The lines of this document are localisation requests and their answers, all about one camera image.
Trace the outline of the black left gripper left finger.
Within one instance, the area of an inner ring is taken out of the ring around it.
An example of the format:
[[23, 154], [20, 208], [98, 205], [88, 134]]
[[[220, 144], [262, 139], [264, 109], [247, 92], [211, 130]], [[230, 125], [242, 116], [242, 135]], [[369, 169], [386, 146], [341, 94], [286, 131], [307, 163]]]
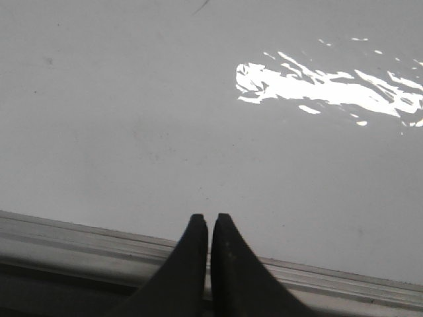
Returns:
[[178, 244], [153, 277], [113, 316], [200, 316], [208, 254], [208, 228], [193, 214]]

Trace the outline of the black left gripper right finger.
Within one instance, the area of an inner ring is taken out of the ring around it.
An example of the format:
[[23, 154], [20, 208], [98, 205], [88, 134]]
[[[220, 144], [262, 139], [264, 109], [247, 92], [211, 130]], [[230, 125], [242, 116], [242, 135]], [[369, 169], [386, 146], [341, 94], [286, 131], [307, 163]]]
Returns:
[[264, 267], [228, 214], [215, 222], [211, 245], [215, 316], [316, 316]]

